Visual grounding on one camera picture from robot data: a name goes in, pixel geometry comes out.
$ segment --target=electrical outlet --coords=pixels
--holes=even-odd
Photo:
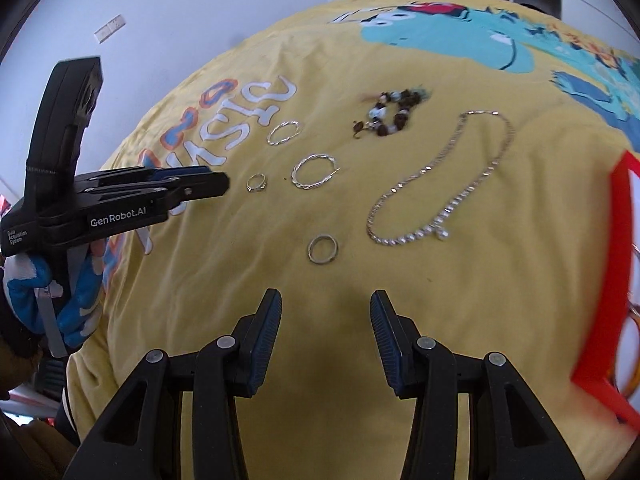
[[[98,43],[102,43],[111,34],[124,27],[125,25],[124,18],[121,14],[118,14],[115,18],[113,18],[110,22],[107,22],[106,25],[103,25],[98,30],[94,32],[95,39],[98,40]]]

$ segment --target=yellow bedsheet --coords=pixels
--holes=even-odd
[[[427,2],[455,5],[417,5]],[[341,0],[212,60],[152,108],[106,165],[210,164],[232,185],[222,198],[110,240],[105,316],[68,368],[81,436],[148,350],[197,351],[276,287],[283,314],[266,382],[238,401],[252,480],[398,478],[414,404],[394,397],[376,349],[369,298],[384,288],[399,314],[451,351],[504,352],[586,477],[606,478],[635,434],[570,375],[604,272],[609,171],[630,148],[625,128],[638,104],[632,77],[625,88],[616,73],[635,62],[501,0]],[[353,139],[353,121],[372,105],[361,94],[419,85],[433,95],[402,132]],[[597,90],[610,97],[602,110]],[[373,243],[371,206],[427,164],[458,115],[473,109],[503,113],[516,138],[447,220],[449,240]],[[302,132],[269,146],[267,134],[288,120],[301,121]],[[389,200],[376,229],[397,236],[427,223],[503,135],[499,120],[470,118],[455,150]],[[342,169],[322,187],[297,189],[291,170],[311,153],[334,156]],[[327,169],[309,164],[300,177]],[[255,173],[268,186],[250,194]],[[340,243],[325,266],[306,256],[320,233]],[[190,424],[183,428],[189,479]],[[461,441],[456,478],[466,478]]]

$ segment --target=blue and white glove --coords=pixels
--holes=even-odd
[[[56,316],[58,328],[69,348],[78,348],[95,331],[102,317],[98,302],[102,286],[103,240],[92,242],[85,258],[71,300]],[[16,254],[4,261],[2,288],[15,317],[34,334],[45,333],[34,289],[51,283],[49,266],[40,256]]]

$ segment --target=plain band ring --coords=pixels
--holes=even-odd
[[[329,173],[326,177],[324,177],[324,179],[319,180],[318,182],[313,182],[311,184],[301,184],[298,181],[298,170],[302,168],[303,164],[305,164],[310,160],[314,160],[315,158],[327,159],[328,161],[331,162],[331,164],[334,165],[334,170],[331,173]],[[291,181],[293,182],[293,184],[295,184],[296,187],[299,187],[300,189],[313,189],[315,187],[322,186],[322,184],[324,184],[325,182],[328,182],[338,170],[340,170],[340,168],[338,168],[335,159],[331,155],[327,155],[326,153],[315,153],[313,155],[309,155],[308,157],[303,158],[299,163],[296,164],[296,167],[293,168],[293,171],[291,172]]]
[[[252,186],[251,181],[256,178],[260,178],[261,180],[256,186]],[[256,173],[255,175],[250,176],[249,180],[246,181],[246,190],[249,193],[252,193],[254,191],[262,191],[265,187],[267,187],[267,177],[264,173]]]
[[[271,137],[273,137],[273,134],[275,132],[277,132],[280,128],[283,128],[284,126],[295,126],[296,127],[296,132],[293,135],[290,135],[289,137],[285,137],[282,140],[276,140],[275,142],[273,142],[271,140]],[[301,131],[301,125],[298,121],[285,121],[282,124],[278,124],[278,126],[276,126],[273,130],[271,130],[271,133],[269,135],[267,135],[267,143],[270,146],[279,146],[280,144],[284,144],[285,142],[287,142],[288,140],[293,139],[293,137],[295,137],[296,135],[300,134]]]
[[[314,258],[314,247],[321,240],[331,240],[334,243],[334,250],[331,251],[331,254],[329,254],[329,256],[327,258],[325,258],[324,260],[316,260]],[[327,234],[318,235],[317,237],[315,237],[313,240],[311,240],[309,242],[309,246],[306,248],[306,255],[316,265],[328,264],[328,263],[334,261],[335,257],[338,255],[338,242],[331,235],[327,235]]]

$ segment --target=hand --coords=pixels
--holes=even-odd
[[[97,300],[102,286],[104,248],[104,240],[91,243],[80,267],[76,292],[57,316],[60,333],[70,348],[81,346],[102,317],[102,305]],[[21,253],[4,261],[2,286],[6,299],[15,317],[34,334],[45,333],[34,289],[49,283],[51,272],[40,256]]]

